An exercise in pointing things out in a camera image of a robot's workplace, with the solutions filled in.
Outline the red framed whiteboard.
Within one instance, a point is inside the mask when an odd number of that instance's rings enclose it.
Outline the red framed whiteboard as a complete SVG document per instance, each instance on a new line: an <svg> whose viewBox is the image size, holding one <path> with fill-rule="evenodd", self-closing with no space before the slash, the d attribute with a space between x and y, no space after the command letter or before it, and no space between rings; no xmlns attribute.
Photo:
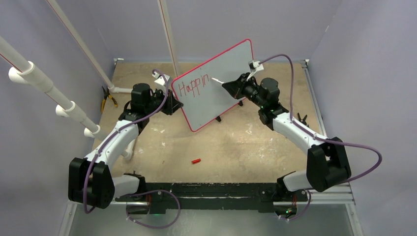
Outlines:
<svg viewBox="0 0 417 236"><path fill-rule="evenodd" d="M171 89L183 103L191 131L200 130L239 103L211 78L234 81L250 71L248 64L253 58L252 42L245 39L173 80Z"/></svg>

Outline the red marker cap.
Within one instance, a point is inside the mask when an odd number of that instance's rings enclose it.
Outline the red marker cap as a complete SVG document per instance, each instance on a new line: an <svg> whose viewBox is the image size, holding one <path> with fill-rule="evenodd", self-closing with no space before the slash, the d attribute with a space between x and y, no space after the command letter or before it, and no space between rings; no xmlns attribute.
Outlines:
<svg viewBox="0 0 417 236"><path fill-rule="evenodd" d="M199 162L201 162L201 159L200 158L191 161L192 164L197 164Z"/></svg>

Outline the red whiteboard marker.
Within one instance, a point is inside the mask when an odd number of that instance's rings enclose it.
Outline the red whiteboard marker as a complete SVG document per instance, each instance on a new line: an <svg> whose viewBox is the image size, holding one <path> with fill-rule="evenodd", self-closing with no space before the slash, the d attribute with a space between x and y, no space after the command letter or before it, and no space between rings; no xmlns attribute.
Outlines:
<svg viewBox="0 0 417 236"><path fill-rule="evenodd" d="M216 83L218 83L218 84L220 84L220 85L225 84L223 81L221 81L219 79L216 79L216 78L211 78L211 80L214 81L214 82L216 82Z"/></svg>

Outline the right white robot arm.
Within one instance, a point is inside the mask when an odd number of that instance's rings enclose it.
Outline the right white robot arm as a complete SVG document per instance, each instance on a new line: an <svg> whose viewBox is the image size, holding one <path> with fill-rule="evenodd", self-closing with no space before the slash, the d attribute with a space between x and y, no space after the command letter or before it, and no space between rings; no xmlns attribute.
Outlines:
<svg viewBox="0 0 417 236"><path fill-rule="evenodd" d="M222 82L222 88L234 99L247 98L259 107L262 124L283 135L307 156L306 169L294 171L277 179L271 198L288 200L296 191L314 189L323 192L340 184L352 175L347 153L341 140L329 139L315 133L298 120L279 102L278 82L264 78L257 83L249 74L230 82Z"/></svg>

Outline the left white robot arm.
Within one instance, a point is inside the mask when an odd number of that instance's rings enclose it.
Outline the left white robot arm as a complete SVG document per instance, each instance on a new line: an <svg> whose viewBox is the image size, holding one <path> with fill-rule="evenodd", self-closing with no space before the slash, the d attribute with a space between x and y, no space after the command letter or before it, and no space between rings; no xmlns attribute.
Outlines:
<svg viewBox="0 0 417 236"><path fill-rule="evenodd" d="M84 158L69 164L68 198L86 207L105 209L111 201L129 196L141 201L147 194L144 176L126 173L113 177L111 169L127 146L135 141L158 112L172 115L183 104L169 88L152 90L148 84L133 86L128 101L112 132Z"/></svg>

